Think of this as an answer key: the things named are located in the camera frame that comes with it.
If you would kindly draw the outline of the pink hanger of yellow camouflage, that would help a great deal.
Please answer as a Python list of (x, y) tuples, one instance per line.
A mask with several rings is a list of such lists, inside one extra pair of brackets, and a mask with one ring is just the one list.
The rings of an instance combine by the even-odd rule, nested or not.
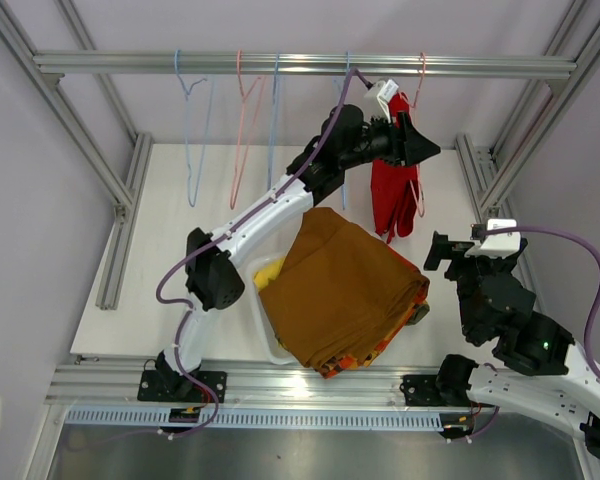
[(241, 100), (241, 110), (235, 145), (234, 173), (229, 195), (229, 207), (231, 210), (235, 209), (239, 198), (249, 150), (253, 141), (254, 128), (257, 125), (266, 85), (266, 78), (264, 76), (255, 76), (251, 84), (246, 85), (242, 75), (242, 67), (244, 64), (243, 56), (242, 50), (239, 50), (236, 54), (236, 76)]

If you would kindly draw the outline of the orange brown camouflage trousers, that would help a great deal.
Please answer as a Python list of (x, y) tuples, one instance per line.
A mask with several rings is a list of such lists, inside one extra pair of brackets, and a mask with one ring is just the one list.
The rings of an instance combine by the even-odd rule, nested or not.
[(429, 313), (430, 281), (389, 247), (362, 256), (315, 253), (260, 298), (278, 341), (298, 362), (332, 378), (371, 365), (405, 326)]

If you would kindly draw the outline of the yellow trousers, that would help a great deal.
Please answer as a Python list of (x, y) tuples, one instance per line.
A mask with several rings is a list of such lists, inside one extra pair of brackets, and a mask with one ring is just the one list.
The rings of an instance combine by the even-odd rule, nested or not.
[(285, 257), (280, 256), (275, 259), (269, 259), (256, 269), (252, 279), (257, 291), (262, 291), (279, 276), (284, 262)]

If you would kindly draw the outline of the blue hanger of orange camouflage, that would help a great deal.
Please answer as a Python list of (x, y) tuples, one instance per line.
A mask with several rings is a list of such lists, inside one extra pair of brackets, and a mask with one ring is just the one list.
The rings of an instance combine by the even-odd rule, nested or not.
[(271, 116), (269, 125), (269, 137), (267, 148), (267, 189), (273, 185), (273, 170), (274, 170), (274, 150), (277, 137), (277, 122), (279, 115), (279, 98), (280, 98), (280, 52), (276, 53), (274, 61), (274, 71), (272, 75), (272, 102)]

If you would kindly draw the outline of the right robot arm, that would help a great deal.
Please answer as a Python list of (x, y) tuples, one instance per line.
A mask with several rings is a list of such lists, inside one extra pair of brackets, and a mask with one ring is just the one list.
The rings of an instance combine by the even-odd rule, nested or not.
[(557, 321), (535, 309), (536, 295), (513, 275), (528, 245), (527, 228), (477, 224), (469, 241), (434, 233), (424, 263), (455, 283), (461, 331), (481, 346), (496, 343), (493, 356), (527, 377), (544, 377), (533, 388), (459, 354), (449, 354), (435, 380), (436, 395), (460, 406), (470, 402), (505, 407), (581, 439), (600, 460), (600, 366), (591, 348)]

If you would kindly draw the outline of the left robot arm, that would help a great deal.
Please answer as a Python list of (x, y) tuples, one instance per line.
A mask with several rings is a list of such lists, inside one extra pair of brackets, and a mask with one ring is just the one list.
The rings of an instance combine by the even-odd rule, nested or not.
[(202, 343), (219, 312), (241, 297), (245, 284), (238, 271), (255, 247), (288, 220), (319, 205), (339, 189), (347, 170), (380, 160), (406, 169), (438, 155), (439, 145), (414, 126), (410, 114), (399, 111), (386, 117), (365, 119), (351, 104), (334, 107), (318, 135), (286, 168), (285, 173), (241, 215), (211, 232), (192, 230), (185, 257), (171, 267), (156, 287), (156, 299), (174, 304), (163, 289), (178, 272), (186, 275), (184, 307), (174, 341), (155, 360), (161, 390), (172, 400), (189, 398), (195, 388), (218, 399), (197, 377)]

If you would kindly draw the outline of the red trousers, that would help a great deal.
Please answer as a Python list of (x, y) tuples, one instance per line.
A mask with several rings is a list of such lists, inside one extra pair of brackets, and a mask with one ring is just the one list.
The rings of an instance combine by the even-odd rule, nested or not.
[(401, 153), (405, 164), (392, 166), (376, 159), (372, 164), (371, 198), (375, 233), (390, 244), (396, 236), (407, 237), (414, 229), (419, 207), (419, 176), (413, 148), (417, 136), (410, 115), (407, 95), (399, 91), (389, 101), (389, 111), (403, 141)]

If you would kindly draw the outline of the white plastic basket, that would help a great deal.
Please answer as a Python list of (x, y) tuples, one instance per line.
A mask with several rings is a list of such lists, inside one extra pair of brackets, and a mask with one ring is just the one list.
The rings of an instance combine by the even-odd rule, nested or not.
[(254, 276), (259, 271), (273, 265), (282, 258), (283, 254), (276, 252), (256, 258), (247, 264), (245, 273), (246, 296), (249, 300), (252, 320), (267, 360), (274, 365), (297, 365), (296, 358), (279, 345), (254, 280)]

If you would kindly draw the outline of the aluminium frame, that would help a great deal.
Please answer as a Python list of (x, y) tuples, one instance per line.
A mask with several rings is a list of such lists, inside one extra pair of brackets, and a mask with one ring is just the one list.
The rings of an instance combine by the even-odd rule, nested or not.
[(529, 102), (540, 84), (551, 87), (548, 105), (532, 125), (519, 149), (508, 158), (485, 192), (474, 192), (477, 214), (497, 207), (507, 196), (523, 164), (540, 147), (579, 90), (600, 63), (600, 22), (576, 58), (555, 55), (497, 57), (416, 57), (284, 53), (132, 52), (97, 50), (86, 44), (76, 51), (38, 51), (7, 3), (0, 1), (0, 39), (23, 69), (50, 110), (109, 190), (116, 220), (102, 258), (100, 277), (93, 284), (93, 305), (86, 308), (71, 347), (74, 355), (91, 359), (142, 357), (161, 350), (175, 327), (155, 318), (141, 319), (139, 274), (147, 262), (139, 249), (152, 242), (146, 224), (157, 205), (157, 185), (146, 177), (154, 141), (149, 133), (135, 134), (134, 157), (127, 180), (115, 174), (59, 88), (65, 74), (92, 74), (106, 91), (114, 74), (244, 73), (254, 77), (277, 75), (342, 75), (351, 68), (378, 77), (458, 77), (522, 79), (522, 100)]

